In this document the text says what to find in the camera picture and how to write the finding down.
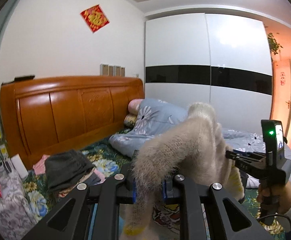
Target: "metal screw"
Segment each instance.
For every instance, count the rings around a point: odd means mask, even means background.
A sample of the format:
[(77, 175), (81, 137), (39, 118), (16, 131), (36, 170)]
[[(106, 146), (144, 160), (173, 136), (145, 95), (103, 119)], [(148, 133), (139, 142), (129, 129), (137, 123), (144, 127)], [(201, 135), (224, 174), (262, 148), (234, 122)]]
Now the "metal screw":
[(213, 184), (212, 184), (212, 187), (213, 187), (215, 190), (220, 190), (220, 189), (222, 189), (222, 185), (221, 185), (220, 183), (217, 183), (217, 182), (213, 183)]
[(124, 179), (124, 175), (121, 174), (121, 173), (118, 173), (118, 174), (115, 174), (114, 178), (115, 178), (116, 180), (122, 180), (122, 179)]
[(174, 176), (174, 179), (178, 180), (178, 181), (183, 181), (185, 179), (185, 177), (181, 174), (178, 174), (178, 175)]
[(85, 190), (86, 188), (87, 188), (87, 184), (85, 183), (80, 183), (79, 185), (77, 185), (78, 190)]

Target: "fuzzy sweater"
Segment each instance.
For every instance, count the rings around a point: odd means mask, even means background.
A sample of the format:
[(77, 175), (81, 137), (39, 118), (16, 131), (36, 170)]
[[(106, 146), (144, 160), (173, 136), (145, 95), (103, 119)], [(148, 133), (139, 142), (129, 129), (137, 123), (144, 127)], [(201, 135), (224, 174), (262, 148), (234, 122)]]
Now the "fuzzy sweater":
[(176, 168), (197, 184), (219, 182), (235, 199), (241, 199), (244, 189), (239, 170), (225, 157), (228, 148), (214, 109), (204, 103), (191, 105), (183, 123), (145, 142), (133, 167), (137, 200), (125, 207), (120, 239), (159, 239), (150, 225), (153, 204), (160, 201), (162, 180)]

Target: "black glass stripe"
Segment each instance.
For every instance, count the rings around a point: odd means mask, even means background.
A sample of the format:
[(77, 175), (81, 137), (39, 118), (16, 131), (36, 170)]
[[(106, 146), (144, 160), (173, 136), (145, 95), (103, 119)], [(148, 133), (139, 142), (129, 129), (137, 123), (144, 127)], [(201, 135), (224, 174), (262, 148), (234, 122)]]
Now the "black glass stripe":
[(211, 85), (272, 95), (272, 76), (248, 70), (211, 67)]
[(210, 66), (168, 65), (146, 67), (145, 82), (210, 85)]

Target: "red door decoration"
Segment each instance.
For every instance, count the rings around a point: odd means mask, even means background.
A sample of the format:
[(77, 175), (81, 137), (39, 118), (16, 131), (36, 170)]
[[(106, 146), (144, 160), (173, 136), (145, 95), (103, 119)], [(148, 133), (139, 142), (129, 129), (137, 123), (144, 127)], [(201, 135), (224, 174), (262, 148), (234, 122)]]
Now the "red door decoration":
[(281, 84), (282, 86), (285, 85), (285, 74), (284, 74), (284, 72), (281, 72), (281, 73), (280, 73), (280, 84)]
[(99, 4), (81, 12), (85, 22), (89, 25), (92, 32), (96, 32), (109, 23), (108, 18), (101, 10)]

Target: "headboard panel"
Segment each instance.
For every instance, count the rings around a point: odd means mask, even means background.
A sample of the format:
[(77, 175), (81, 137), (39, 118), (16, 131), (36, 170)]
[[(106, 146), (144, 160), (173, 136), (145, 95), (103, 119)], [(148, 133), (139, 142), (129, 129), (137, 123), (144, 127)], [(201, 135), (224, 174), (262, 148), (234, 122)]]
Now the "headboard panel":
[(80, 149), (123, 128), (137, 78), (69, 76), (4, 84), (0, 109), (9, 155), (31, 169), (43, 154)]

